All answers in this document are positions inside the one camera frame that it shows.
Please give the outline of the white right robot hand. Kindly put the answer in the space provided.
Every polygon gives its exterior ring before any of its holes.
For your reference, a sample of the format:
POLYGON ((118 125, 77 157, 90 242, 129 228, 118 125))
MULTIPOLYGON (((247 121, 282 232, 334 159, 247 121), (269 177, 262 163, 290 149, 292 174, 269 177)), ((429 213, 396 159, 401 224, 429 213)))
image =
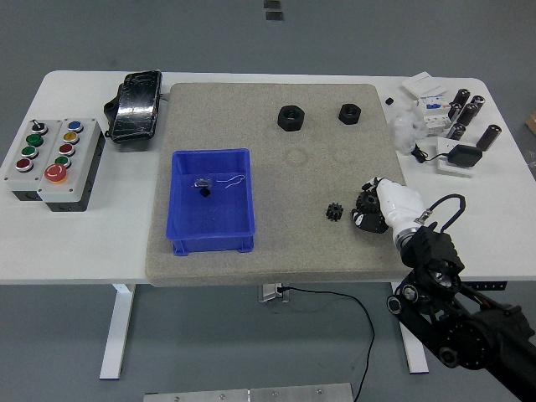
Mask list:
POLYGON ((373 178, 362 186, 351 216, 359 229, 370 233, 392 229, 396 240, 420 227, 417 219, 424 211, 416 191, 387 178, 373 178))

